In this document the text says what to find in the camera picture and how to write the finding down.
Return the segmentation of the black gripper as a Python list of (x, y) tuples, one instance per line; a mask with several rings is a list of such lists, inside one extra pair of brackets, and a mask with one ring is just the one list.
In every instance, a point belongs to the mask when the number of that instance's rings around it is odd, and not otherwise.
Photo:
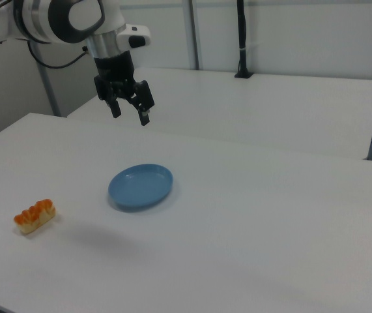
[(119, 102), (116, 98), (130, 101), (137, 110), (142, 126), (150, 122), (149, 112), (154, 106), (154, 99), (147, 81), (136, 82), (134, 80), (134, 64), (129, 51), (109, 58), (94, 58), (98, 75), (94, 78), (94, 84), (98, 98), (107, 100), (113, 118), (121, 115)]

